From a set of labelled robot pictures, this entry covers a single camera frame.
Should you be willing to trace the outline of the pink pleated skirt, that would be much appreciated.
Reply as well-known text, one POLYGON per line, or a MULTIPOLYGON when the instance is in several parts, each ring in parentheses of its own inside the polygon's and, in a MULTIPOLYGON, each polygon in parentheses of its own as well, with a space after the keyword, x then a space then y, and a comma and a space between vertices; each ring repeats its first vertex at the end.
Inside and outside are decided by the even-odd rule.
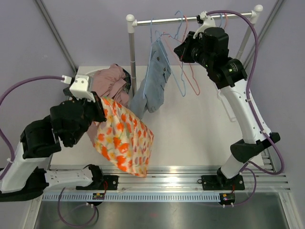
POLYGON ((125 131, 130 96, 123 89, 126 84, 123 68, 112 64, 108 69, 97 71, 93 78, 92 90, 100 97, 107 121, 93 122, 87 135, 93 147, 111 144, 114 137, 125 131))

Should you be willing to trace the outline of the dark grey dotted skirt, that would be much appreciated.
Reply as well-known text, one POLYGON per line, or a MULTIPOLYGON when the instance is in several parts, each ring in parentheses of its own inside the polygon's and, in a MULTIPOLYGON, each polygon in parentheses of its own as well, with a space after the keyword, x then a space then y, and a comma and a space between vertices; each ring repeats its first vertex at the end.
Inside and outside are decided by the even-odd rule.
POLYGON ((64 88, 64 89, 63 89, 63 93, 64 93, 64 95, 65 95, 68 99, 73 97, 73 94, 71 93, 69 87, 64 88))

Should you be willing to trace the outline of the orange floral skirt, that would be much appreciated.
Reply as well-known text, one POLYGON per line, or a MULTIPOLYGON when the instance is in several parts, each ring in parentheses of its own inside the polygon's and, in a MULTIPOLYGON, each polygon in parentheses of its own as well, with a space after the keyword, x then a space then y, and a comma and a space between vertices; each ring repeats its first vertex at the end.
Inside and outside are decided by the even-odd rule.
POLYGON ((101 98, 106 121, 93 122, 88 136, 93 147, 119 170, 146 177, 153 147, 153 132, 128 108, 101 98))

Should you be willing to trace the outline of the navy plaid skirt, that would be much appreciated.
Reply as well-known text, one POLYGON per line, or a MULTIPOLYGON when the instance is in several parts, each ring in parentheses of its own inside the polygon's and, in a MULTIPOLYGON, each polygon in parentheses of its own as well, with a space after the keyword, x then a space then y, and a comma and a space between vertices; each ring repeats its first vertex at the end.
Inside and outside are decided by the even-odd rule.
POLYGON ((131 88, 131 75, 123 68, 123 72, 125 74, 124 80, 126 82, 124 86, 124 91, 129 94, 130 88, 131 88))

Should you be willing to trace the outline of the light blue denim skirt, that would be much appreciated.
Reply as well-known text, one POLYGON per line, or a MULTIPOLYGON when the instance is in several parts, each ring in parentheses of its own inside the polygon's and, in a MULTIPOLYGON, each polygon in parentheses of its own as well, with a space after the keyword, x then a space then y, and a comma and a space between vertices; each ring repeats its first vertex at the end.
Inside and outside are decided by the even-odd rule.
POLYGON ((164 103, 164 90, 171 75, 166 50, 160 40, 152 44, 147 74, 132 98, 129 108, 142 119, 145 112, 154 113, 164 103))

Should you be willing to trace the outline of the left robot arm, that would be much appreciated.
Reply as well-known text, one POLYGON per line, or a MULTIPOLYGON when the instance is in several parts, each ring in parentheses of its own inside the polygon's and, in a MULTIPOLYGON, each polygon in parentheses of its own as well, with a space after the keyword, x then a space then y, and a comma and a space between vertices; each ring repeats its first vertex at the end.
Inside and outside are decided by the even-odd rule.
POLYGON ((89 164, 81 170, 55 172, 39 164, 64 147, 73 147, 93 122, 106 121, 100 98, 92 92, 87 98, 67 100, 50 108, 50 114, 26 126, 20 136, 15 158, 1 170, 1 202, 35 199, 44 191, 71 187, 94 190, 104 178, 99 166, 89 164))

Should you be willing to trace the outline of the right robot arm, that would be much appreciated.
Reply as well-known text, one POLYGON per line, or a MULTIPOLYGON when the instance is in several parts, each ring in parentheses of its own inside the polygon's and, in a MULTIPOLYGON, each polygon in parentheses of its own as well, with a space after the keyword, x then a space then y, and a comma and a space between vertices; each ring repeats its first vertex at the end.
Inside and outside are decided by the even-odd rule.
POLYGON ((248 161, 280 141, 279 133, 263 123, 257 106, 247 90, 248 76, 243 64, 229 57, 229 36, 222 28, 210 27, 203 32, 188 32, 174 49, 183 63, 197 63, 227 99, 242 132, 242 139, 230 146, 231 155, 216 173, 220 189, 233 186, 248 161))

